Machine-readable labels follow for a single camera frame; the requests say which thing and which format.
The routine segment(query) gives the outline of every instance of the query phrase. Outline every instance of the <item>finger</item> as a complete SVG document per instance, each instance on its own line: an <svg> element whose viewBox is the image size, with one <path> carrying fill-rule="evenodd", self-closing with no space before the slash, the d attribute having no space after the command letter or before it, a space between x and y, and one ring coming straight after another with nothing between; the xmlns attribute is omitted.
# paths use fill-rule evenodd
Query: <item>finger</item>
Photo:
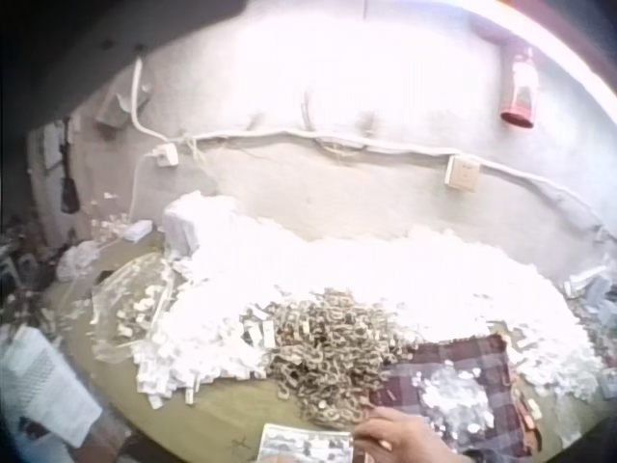
<svg viewBox="0 0 617 463"><path fill-rule="evenodd" d="M264 463L294 463L291 456L285 455L269 456L263 461Z"/></svg>
<svg viewBox="0 0 617 463"><path fill-rule="evenodd" d="M396 435L396 425L393 422L381 418L371 418L362 422L354 429L354 439L372 439L374 441L386 441L392 443Z"/></svg>
<svg viewBox="0 0 617 463"><path fill-rule="evenodd" d="M355 440L354 447L363 450L364 453L368 453L379 463L396 462L396 458L391 452L385 450L379 444L375 444L373 441L367 441L365 439Z"/></svg>
<svg viewBox="0 0 617 463"><path fill-rule="evenodd" d="M371 417L383 418L391 422L402 422L403 420L408 420L411 416L388 407L375 407L370 413Z"/></svg>

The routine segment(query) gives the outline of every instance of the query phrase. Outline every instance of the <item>dark object on wall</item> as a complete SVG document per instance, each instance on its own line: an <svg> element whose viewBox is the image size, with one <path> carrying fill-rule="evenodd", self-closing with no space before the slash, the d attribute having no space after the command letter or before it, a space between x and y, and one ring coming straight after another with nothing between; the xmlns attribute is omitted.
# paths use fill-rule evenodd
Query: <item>dark object on wall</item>
<svg viewBox="0 0 617 463"><path fill-rule="evenodd" d="M141 109L152 96L152 79L147 69L137 89L137 109ZM112 82L96 121L115 129L123 129L131 120L131 85L133 72L121 72Z"/></svg>
<svg viewBox="0 0 617 463"><path fill-rule="evenodd" d="M65 169L65 177L62 179L62 211L65 214L74 214L79 211L79 197L77 196L77 187L75 180L70 177L69 150L70 143L68 141L68 124L70 118L64 120L65 123L65 140L60 145L60 153L62 154L62 165Z"/></svg>
<svg viewBox="0 0 617 463"><path fill-rule="evenodd" d="M518 127L532 128L536 122L539 77L533 51L526 43L510 41L503 47L505 67L501 118Z"/></svg>

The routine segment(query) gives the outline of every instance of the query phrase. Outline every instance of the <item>hanging tool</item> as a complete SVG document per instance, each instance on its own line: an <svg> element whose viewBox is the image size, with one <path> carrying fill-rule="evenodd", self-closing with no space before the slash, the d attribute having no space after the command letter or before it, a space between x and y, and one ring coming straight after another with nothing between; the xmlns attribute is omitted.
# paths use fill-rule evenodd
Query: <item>hanging tool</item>
<svg viewBox="0 0 617 463"><path fill-rule="evenodd" d="M80 204L75 180L70 176L70 142L68 140L68 125L70 124L70 118L65 118L64 124L65 137L63 143L60 145L62 165L65 171L65 177L62 179L62 211L65 214L74 214L79 211Z"/></svg>

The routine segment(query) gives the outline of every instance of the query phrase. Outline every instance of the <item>hand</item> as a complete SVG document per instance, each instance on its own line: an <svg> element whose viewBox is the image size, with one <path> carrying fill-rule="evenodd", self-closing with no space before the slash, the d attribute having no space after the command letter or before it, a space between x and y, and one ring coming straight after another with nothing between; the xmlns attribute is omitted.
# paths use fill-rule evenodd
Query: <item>hand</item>
<svg viewBox="0 0 617 463"><path fill-rule="evenodd" d="M269 456L263 460L263 463L294 463L291 456L277 455Z"/></svg>
<svg viewBox="0 0 617 463"><path fill-rule="evenodd" d="M377 407L354 430L354 445L378 463L471 463L454 453L422 417Z"/></svg>

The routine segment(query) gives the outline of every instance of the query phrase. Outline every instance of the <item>white wall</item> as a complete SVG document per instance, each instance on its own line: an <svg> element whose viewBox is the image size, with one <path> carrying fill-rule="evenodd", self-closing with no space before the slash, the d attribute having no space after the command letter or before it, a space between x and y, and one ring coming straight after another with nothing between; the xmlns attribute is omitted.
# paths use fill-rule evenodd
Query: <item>white wall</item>
<svg viewBox="0 0 617 463"><path fill-rule="evenodd" d="M117 14L126 27L139 28L146 9ZM362 11L361 0L254 1L235 18L153 50L146 66L155 90L142 123L169 136L242 128L255 113L263 127L300 126L303 92L311 88L319 128L358 133L362 115L374 111L379 138L455 147L550 177L577 191L617 231L617 130L578 84L541 58L537 127L504 125L497 114L499 51L470 31L465 14L393 0L371 0L366 21ZM74 171L86 207L108 191L127 210L137 159L157 141L132 127L97 126L105 90L78 111ZM284 139L202 150L203 170L188 155L176 170L146 161L139 217L158 219L168 202L199 188L234 196L248 213L308 239L390 237L415 224L452 228L553 278L604 252L593 242L593 221L572 202L488 173L475 193L453 191L443 186L441 161L336 159ZM109 208L103 212L116 213ZM88 220L81 219L82 234Z"/></svg>

